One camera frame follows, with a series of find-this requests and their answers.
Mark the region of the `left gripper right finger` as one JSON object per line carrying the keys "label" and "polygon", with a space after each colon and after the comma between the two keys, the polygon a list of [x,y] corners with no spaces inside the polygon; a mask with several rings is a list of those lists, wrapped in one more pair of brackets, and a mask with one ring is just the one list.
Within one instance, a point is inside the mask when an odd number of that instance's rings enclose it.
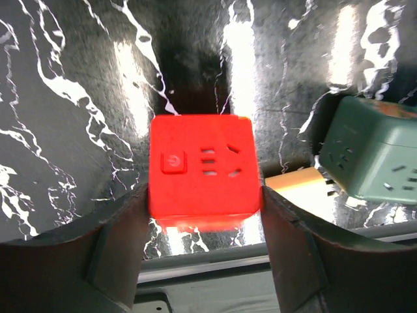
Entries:
{"label": "left gripper right finger", "polygon": [[415,312],[416,247],[370,239],[262,188],[281,312]]}

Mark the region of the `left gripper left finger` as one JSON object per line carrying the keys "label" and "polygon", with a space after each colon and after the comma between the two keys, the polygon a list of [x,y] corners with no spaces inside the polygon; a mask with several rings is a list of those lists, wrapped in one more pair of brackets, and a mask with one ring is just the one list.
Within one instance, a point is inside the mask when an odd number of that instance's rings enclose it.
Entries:
{"label": "left gripper left finger", "polygon": [[75,221],[1,244],[2,312],[129,312],[149,229],[141,185]]}

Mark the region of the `yellow cube plug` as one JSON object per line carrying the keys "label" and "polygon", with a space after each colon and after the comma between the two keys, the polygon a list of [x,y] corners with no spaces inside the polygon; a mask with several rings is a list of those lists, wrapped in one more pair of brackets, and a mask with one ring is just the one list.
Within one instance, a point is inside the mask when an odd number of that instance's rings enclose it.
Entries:
{"label": "yellow cube plug", "polygon": [[335,221],[335,182],[315,168],[305,168],[265,179],[265,185],[297,207],[328,222]]}

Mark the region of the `dark green cube plug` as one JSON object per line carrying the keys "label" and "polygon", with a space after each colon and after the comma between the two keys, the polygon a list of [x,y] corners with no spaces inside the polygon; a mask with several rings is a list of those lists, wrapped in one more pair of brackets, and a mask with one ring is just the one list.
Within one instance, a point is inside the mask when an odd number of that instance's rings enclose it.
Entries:
{"label": "dark green cube plug", "polygon": [[350,197],[416,204],[416,108],[344,97],[319,162]]}

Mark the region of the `red cube plug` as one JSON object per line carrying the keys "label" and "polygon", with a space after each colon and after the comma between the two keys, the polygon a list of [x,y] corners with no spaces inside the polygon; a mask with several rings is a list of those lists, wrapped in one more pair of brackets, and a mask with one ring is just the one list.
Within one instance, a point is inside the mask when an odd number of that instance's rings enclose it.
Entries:
{"label": "red cube plug", "polygon": [[262,208],[249,118],[158,115],[150,135],[149,211],[161,227],[230,230]]}

